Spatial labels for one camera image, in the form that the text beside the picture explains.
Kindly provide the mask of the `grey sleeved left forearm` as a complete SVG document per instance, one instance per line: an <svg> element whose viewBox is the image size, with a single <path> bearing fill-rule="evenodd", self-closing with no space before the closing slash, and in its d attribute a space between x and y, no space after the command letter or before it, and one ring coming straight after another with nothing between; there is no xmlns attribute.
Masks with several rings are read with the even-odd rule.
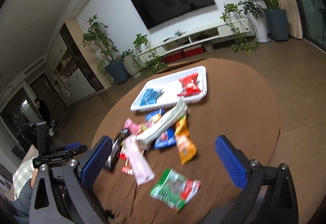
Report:
<svg viewBox="0 0 326 224"><path fill-rule="evenodd" d="M12 202L13 216L18 223L29 223L29 210L33 193L32 180L29 179L22 188L19 197Z"/></svg>

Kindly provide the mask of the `person's left hand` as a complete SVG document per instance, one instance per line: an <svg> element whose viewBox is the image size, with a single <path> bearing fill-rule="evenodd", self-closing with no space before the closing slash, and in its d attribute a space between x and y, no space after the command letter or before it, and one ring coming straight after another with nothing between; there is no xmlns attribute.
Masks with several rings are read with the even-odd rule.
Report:
<svg viewBox="0 0 326 224"><path fill-rule="evenodd" d="M35 183L35 180L36 180L37 173L38 173L38 169L35 169L33 171L32 178L30 180L30 186L31 186L32 189L34 187L34 183Z"/></svg>

